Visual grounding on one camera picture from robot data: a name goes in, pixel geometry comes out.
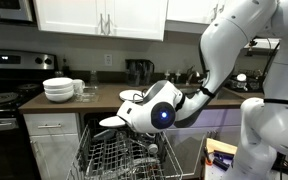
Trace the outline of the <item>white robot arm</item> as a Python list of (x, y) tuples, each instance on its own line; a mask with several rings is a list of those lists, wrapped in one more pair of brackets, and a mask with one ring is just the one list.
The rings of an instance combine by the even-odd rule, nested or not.
[(241, 104), (241, 131), (223, 180), (265, 180), (279, 153), (288, 155), (288, 0), (239, 0), (203, 32), (200, 59), (206, 77), (189, 98), (171, 82), (151, 86), (141, 105), (124, 102), (117, 117), (138, 133), (189, 127), (225, 85), (250, 87), (233, 74), (240, 50), (258, 36), (277, 38), (279, 49), (265, 73), (262, 98)]

